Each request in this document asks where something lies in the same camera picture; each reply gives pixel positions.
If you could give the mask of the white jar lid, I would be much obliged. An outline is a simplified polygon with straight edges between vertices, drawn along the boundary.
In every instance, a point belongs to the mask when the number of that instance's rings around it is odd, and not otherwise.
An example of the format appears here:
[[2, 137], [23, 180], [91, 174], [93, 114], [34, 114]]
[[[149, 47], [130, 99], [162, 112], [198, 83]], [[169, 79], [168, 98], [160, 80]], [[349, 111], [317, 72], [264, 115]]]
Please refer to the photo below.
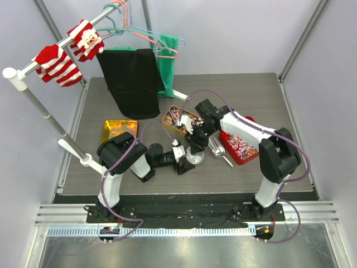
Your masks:
[[204, 156], [205, 154], [203, 151], [193, 154], [191, 152], [191, 147], [188, 147], [186, 150], [186, 160], [193, 165], [198, 165], [203, 162]]

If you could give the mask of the metal scoop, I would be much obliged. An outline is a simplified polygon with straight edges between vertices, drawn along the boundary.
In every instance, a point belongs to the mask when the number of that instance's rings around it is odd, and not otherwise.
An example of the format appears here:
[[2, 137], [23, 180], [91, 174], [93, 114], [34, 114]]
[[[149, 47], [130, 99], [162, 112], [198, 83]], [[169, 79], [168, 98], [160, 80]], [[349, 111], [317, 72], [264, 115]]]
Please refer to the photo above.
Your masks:
[[233, 164], [225, 156], [225, 148], [214, 136], [209, 137], [208, 147], [216, 158], [223, 159], [232, 168]]

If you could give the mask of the gold tin of ball lollipops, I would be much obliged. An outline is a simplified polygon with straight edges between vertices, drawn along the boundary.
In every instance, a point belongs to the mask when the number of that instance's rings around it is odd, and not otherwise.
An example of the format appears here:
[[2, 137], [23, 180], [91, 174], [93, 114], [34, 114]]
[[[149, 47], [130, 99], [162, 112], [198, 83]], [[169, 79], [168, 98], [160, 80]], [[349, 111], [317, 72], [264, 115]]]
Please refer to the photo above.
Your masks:
[[186, 128], [178, 128], [177, 120], [179, 118], [182, 108], [177, 106], [171, 106], [163, 116], [161, 122], [165, 129], [171, 131], [179, 136], [184, 137], [187, 134]]

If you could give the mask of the red tin of swirl lollipops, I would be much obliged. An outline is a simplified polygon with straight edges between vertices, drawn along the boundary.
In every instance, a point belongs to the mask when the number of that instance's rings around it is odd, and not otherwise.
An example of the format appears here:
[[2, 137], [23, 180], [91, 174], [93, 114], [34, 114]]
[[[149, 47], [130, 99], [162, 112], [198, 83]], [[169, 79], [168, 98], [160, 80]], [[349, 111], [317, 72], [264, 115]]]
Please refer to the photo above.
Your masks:
[[251, 144], [238, 136], [222, 131], [220, 127], [218, 140], [238, 165], [244, 165], [259, 156], [259, 152]]

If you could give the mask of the gold tin of gummy candies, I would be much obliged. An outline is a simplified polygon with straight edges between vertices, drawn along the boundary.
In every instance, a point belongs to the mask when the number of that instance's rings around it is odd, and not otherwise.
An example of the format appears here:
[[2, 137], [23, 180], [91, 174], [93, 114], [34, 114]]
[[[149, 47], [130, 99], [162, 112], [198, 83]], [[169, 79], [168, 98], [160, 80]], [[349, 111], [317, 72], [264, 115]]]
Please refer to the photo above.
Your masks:
[[100, 144], [124, 132], [129, 132], [133, 137], [137, 137], [138, 129], [139, 122], [136, 120], [106, 120], [104, 122]]

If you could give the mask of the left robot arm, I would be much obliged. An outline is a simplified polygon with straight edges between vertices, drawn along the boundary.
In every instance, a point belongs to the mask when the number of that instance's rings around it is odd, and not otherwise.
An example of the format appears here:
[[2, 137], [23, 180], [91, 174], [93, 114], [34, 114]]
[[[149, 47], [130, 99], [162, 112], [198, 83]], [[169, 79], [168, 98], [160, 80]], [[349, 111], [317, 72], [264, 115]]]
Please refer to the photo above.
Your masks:
[[141, 182], [152, 179], [157, 168], [172, 166], [178, 175], [195, 168], [186, 160], [186, 149], [178, 140], [173, 140], [172, 149], [163, 151], [162, 145], [153, 143], [146, 147], [129, 132], [124, 132], [103, 142], [97, 149], [102, 166], [102, 182], [98, 203], [99, 215], [108, 223], [119, 215], [116, 205], [120, 201], [119, 190], [123, 174], [130, 170]]

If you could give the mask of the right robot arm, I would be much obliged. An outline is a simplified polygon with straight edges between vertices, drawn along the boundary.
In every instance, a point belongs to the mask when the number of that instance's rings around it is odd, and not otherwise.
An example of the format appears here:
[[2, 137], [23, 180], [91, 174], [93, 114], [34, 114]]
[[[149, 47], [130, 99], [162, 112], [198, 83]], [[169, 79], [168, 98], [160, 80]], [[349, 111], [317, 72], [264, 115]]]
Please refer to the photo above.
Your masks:
[[237, 136], [258, 151], [263, 180], [252, 200], [252, 214], [257, 220], [267, 219], [277, 203], [283, 183], [301, 164], [298, 146], [290, 131], [266, 128], [227, 106], [217, 108], [208, 99], [195, 109], [198, 119], [181, 114], [177, 121], [187, 130], [185, 139], [192, 154], [203, 151], [209, 144], [209, 137], [218, 131]]

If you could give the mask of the black cloth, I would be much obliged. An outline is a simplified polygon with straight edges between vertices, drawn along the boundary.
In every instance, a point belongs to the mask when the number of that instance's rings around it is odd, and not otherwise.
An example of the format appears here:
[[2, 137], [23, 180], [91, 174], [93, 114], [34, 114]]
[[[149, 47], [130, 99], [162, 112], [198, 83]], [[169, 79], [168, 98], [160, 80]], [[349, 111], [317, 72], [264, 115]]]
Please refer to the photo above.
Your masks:
[[151, 49], [104, 50], [97, 59], [107, 88], [124, 116], [143, 120], [160, 114], [158, 92], [165, 86]]

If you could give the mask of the green cloth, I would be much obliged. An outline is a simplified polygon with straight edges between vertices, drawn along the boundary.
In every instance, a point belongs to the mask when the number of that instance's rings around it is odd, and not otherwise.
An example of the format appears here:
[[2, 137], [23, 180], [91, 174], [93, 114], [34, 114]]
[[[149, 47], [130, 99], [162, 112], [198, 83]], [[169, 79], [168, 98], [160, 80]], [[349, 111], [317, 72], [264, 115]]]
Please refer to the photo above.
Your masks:
[[[109, 48], [106, 50], [137, 50], [131, 47], [113, 47]], [[156, 64], [158, 67], [158, 70], [160, 72], [162, 81], [165, 86], [165, 90], [158, 92], [158, 97], [174, 97], [173, 93], [173, 79], [174, 79], [174, 65], [175, 65], [175, 59], [176, 55], [174, 54], [174, 58], [169, 58], [169, 51], [166, 49], [163, 49], [159, 52], [154, 52], [154, 55], [156, 57]]]

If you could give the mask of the blue hanger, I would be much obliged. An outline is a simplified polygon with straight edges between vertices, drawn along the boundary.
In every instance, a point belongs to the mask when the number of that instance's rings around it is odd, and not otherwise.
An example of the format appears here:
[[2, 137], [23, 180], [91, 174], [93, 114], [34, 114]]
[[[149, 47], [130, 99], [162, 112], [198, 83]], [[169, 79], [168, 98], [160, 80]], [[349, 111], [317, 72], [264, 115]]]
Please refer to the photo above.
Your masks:
[[[117, 1], [121, 3], [123, 9], [123, 28], [128, 29], [132, 34], [147, 40], [150, 43], [151, 49], [154, 52], [159, 52], [163, 49], [169, 51], [169, 58], [174, 58], [177, 54], [177, 48], [184, 47], [186, 42], [184, 39], [163, 35], [161, 33], [153, 32], [150, 29], [140, 28], [134, 25], [132, 21], [132, 7], [130, 1]], [[151, 28], [148, 13], [144, 14], [147, 27]]]

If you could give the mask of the santa striped sock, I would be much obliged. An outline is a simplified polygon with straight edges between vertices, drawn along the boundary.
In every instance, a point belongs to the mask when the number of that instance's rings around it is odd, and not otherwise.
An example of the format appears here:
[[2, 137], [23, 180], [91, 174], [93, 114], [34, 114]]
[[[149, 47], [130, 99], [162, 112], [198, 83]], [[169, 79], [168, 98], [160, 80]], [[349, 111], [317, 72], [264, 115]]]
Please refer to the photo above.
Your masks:
[[72, 42], [70, 48], [80, 62], [93, 60], [96, 54], [104, 51], [104, 42], [88, 20], [81, 20], [67, 32]]

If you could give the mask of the red white striped sock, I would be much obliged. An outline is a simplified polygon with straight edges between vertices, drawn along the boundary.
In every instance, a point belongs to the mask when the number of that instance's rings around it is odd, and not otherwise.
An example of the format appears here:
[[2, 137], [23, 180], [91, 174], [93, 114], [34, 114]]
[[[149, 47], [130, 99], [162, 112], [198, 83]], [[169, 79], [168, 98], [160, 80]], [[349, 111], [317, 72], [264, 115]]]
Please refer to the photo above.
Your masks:
[[83, 78], [79, 68], [57, 44], [44, 47], [31, 61], [38, 64], [35, 71], [45, 83], [54, 80], [61, 87], [70, 87]]

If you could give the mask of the clothes rack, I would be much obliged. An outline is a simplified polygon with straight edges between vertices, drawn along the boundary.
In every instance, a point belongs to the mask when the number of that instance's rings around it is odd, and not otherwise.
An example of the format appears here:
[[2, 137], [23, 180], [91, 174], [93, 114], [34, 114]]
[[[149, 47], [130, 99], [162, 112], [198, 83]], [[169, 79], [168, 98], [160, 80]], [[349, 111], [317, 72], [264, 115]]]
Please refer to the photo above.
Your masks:
[[[58, 36], [56, 36], [55, 30], [57, 28], [54, 24], [52, 17], [50, 16], [49, 11], [47, 10], [43, 1], [33, 1], [35, 6], [40, 12], [40, 15], [46, 22], [48, 28], [51, 33], [55, 35], [55, 39], [58, 40]], [[109, 7], [103, 9], [99, 14], [97, 14], [94, 18], [90, 20], [92, 25], [99, 23], [104, 18], [108, 17], [112, 12], [114, 12], [117, 8], [119, 8], [119, 3], [110, 4]], [[70, 36], [63, 38], [62, 40], [58, 40], [57, 43], [61, 48], [66, 48], [69, 46], [69, 43], [72, 41]], [[29, 63], [22, 70], [16, 70], [14, 68], [5, 68], [3, 69], [2, 75], [6, 78], [19, 92], [22, 92], [26, 98], [33, 104], [33, 106], [41, 113], [43, 118], [47, 119], [50, 125], [54, 128], [54, 130], [62, 137], [58, 140], [58, 144], [64, 148], [67, 152], [77, 157], [80, 160], [80, 163], [84, 167], [90, 167], [100, 175], [103, 174], [104, 168], [99, 165], [90, 154], [85, 154], [84, 151], [78, 146], [78, 144], [72, 139], [70, 134], [68, 134], [63, 127], [58, 123], [58, 121], [51, 115], [51, 113], [45, 108], [45, 106], [36, 98], [36, 96], [31, 92], [28, 85], [25, 83], [24, 79], [26, 76], [31, 74], [35, 69], [38, 68], [38, 64], [36, 62]], [[182, 101], [188, 100], [188, 95], [173, 90], [174, 96], [177, 99]]]

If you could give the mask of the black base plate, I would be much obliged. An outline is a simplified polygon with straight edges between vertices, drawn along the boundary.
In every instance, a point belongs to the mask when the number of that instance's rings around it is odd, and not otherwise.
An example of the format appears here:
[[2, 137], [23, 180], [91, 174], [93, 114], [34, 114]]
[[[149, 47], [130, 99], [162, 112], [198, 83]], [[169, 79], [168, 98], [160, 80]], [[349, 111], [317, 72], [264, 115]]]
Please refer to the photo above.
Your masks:
[[55, 204], [80, 204], [87, 223], [121, 223], [133, 228], [136, 219], [142, 228], [244, 228], [254, 222], [283, 222], [281, 204], [258, 215], [252, 193], [122, 195], [111, 214], [94, 195], [56, 195]]

